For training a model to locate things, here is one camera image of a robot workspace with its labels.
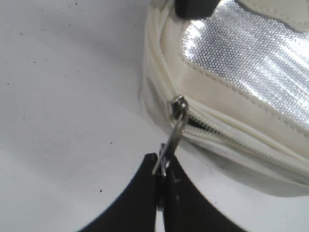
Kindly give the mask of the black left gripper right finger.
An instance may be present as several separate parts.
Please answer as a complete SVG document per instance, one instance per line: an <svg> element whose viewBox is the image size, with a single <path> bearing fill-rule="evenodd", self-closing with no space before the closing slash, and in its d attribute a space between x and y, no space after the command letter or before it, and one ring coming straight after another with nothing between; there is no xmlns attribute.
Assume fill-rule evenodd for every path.
<svg viewBox="0 0 309 232"><path fill-rule="evenodd" d="M176 157L169 161L162 189L166 232L247 231L220 212L201 194Z"/></svg>

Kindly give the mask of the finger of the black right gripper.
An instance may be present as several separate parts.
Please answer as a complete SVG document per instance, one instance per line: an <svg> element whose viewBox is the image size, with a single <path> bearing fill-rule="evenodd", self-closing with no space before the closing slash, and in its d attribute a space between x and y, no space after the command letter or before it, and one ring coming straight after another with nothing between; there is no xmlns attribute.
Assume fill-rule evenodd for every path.
<svg viewBox="0 0 309 232"><path fill-rule="evenodd" d="M209 17L220 0L175 0L175 13L181 19L201 19Z"/></svg>

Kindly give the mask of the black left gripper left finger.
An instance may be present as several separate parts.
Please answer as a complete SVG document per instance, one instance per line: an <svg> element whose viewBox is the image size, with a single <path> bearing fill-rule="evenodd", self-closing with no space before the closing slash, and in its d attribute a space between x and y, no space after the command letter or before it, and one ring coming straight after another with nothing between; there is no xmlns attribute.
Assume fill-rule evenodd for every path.
<svg viewBox="0 0 309 232"><path fill-rule="evenodd" d="M152 169L156 161L155 153L146 154L123 192L81 231L154 232L157 196Z"/></svg>

